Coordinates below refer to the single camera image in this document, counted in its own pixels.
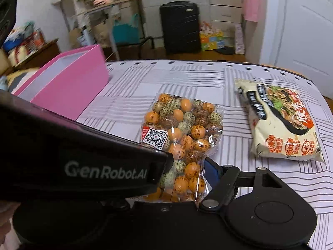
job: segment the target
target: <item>white door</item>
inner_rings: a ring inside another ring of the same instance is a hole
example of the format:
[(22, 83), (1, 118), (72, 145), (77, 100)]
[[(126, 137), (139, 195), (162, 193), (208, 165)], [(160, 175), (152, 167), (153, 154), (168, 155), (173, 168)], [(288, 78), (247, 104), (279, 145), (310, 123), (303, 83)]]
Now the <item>white door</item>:
[(333, 0), (286, 0), (275, 65), (311, 79), (333, 99)]

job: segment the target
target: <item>qr code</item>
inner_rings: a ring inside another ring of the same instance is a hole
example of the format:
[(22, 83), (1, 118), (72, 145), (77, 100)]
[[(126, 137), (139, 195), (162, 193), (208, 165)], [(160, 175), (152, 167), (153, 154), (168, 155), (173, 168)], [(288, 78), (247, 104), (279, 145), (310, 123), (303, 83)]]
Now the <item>qr code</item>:
[(168, 136), (167, 131), (163, 130), (155, 130), (152, 128), (149, 128), (149, 131), (147, 132), (146, 136), (142, 140), (143, 143), (150, 144), (153, 147), (161, 150), (164, 146), (164, 143), (166, 141), (166, 138)]

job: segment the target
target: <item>bedsheet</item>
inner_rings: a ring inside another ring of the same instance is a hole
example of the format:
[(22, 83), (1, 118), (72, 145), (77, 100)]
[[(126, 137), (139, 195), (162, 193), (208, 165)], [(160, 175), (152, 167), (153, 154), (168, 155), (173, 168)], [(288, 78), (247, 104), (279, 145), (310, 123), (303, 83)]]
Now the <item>bedsheet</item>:
[[(156, 93), (170, 93), (222, 105), (223, 135), (211, 158), (241, 171), (269, 168), (315, 210), (318, 223), (312, 249), (333, 249), (333, 116), (314, 83), (269, 66), (225, 61), (140, 60), (108, 63), (110, 81), (82, 112), (78, 122), (139, 142), (140, 124)], [(248, 117), (235, 93), (234, 79), (297, 89), (317, 128), (325, 163), (254, 158)], [(239, 195), (251, 188), (241, 188)]]

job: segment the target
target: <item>colorful box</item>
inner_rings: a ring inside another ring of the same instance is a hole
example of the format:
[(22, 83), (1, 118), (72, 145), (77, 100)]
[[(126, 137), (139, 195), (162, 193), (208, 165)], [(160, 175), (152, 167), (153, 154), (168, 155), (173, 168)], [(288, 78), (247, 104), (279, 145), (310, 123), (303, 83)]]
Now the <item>colorful box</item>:
[(200, 41), (203, 51), (216, 50), (224, 47), (222, 31), (208, 34), (200, 31)]

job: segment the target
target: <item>teal bag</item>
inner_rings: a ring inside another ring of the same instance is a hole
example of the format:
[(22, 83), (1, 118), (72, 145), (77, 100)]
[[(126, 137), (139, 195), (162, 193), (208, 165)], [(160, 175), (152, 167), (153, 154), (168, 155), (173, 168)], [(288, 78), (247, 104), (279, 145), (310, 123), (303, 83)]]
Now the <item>teal bag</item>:
[(113, 37), (117, 45), (138, 44), (140, 42), (138, 17), (138, 14), (134, 14), (128, 24), (114, 22)]

